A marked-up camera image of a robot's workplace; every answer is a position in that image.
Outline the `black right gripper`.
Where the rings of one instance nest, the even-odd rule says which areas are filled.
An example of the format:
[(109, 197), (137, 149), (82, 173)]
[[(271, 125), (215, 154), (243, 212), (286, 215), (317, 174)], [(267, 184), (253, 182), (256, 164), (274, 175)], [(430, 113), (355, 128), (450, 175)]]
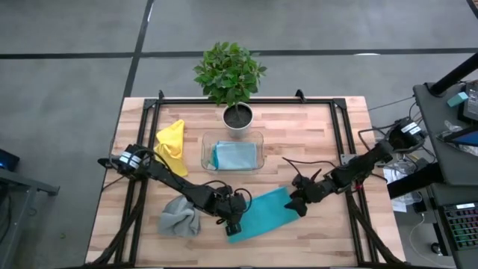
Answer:
[(300, 217), (306, 216), (307, 206), (305, 202), (320, 202), (332, 192), (332, 183), (327, 179), (315, 182), (301, 174), (297, 174), (291, 184), (294, 187), (298, 187), (302, 198), (293, 198), (284, 207), (294, 210)]

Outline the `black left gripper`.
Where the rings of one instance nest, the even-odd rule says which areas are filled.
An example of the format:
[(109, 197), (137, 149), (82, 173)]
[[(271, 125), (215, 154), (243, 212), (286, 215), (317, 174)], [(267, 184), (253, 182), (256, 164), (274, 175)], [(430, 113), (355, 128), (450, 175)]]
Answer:
[(221, 195), (231, 195), (216, 203), (217, 224), (226, 222), (226, 235), (233, 236), (242, 232), (239, 224), (242, 215), (247, 210), (246, 200), (241, 193), (234, 193), (231, 186), (220, 187)]

